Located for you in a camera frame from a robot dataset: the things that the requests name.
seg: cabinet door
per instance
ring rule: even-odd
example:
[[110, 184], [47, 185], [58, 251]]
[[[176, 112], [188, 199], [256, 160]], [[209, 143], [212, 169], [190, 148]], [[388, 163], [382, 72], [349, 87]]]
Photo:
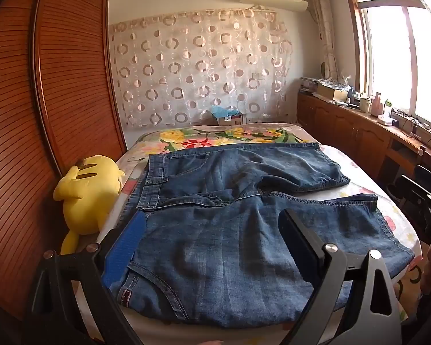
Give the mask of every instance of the cabinet door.
[[307, 96], [299, 95], [297, 98], [297, 121], [306, 129]]
[[317, 105], [314, 110], [313, 137], [324, 145], [333, 145], [335, 116], [327, 105]]
[[354, 160], [356, 130], [353, 120], [345, 115], [336, 115], [333, 130], [334, 146]]
[[42, 121], [62, 174], [96, 154], [118, 160], [125, 143], [107, 46], [107, 0], [39, 0], [33, 32]]
[[388, 141], [381, 129], [359, 126], [356, 131], [356, 163], [376, 180], [382, 166]]
[[307, 124], [306, 130], [311, 136], [313, 136], [315, 132], [315, 129], [314, 129], [315, 112], [316, 112], [316, 99], [313, 96], [309, 96], [306, 102], [305, 121]]
[[33, 1], [0, 4], [0, 306], [20, 320], [43, 252], [58, 250], [67, 234], [62, 203], [53, 201], [60, 177], [34, 112], [28, 58]]

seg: jeans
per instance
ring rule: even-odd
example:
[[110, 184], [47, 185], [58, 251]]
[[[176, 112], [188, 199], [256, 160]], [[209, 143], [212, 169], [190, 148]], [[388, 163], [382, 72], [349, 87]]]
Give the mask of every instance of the jeans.
[[[317, 143], [151, 155], [147, 176], [124, 211], [124, 220], [144, 212], [145, 232], [123, 278], [110, 288], [121, 304], [165, 321], [229, 328], [294, 321], [313, 287], [279, 233], [285, 208], [345, 252], [378, 249], [396, 276], [413, 253], [387, 227], [377, 196], [294, 197], [348, 182]], [[345, 283], [336, 309], [345, 305], [349, 288]]]

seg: pikachu plush toy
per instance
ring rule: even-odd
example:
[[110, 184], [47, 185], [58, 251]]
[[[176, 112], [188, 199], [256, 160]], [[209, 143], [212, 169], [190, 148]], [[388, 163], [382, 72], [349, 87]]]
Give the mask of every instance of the pikachu plush toy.
[[61, 254], [75, 253], [79, 235], [99, 232], [120, 191], [124, 175], [109, 157], [95, 155], [72, 166], [56, 186], [53, 198], [64, 200], [64, 218], [69, 233]]

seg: wardrobe door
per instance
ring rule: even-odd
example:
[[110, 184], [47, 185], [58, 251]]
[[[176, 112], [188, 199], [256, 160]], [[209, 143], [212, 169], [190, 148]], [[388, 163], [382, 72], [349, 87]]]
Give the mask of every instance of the wardrobe door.
[[126, 151], [107, 50], [107, 0], [39, 0], [34, 62], [42, 120], [62, 174]]
[[59, 175], [41, 138], [28, 71], [34, 0], [0, 4], [0, 306], [22, 318], [33, 274], [67, 232]]

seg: sheer curtain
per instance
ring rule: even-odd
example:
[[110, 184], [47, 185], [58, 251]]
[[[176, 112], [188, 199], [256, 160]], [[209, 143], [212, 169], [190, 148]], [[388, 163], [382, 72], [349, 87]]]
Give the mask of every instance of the sheer curtain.
[[202, 124], [214, 106], [258, 121], [284, 113], [292, 44], [276, 12], [176, 13], [110, 30], [118, 109], [129, 126]]
[[338, 80], [337, 63], [334, 56], [334, 23], [330, 2], [329, 0], [312, 1], [324, 47], [325, 77], [326, 79]]

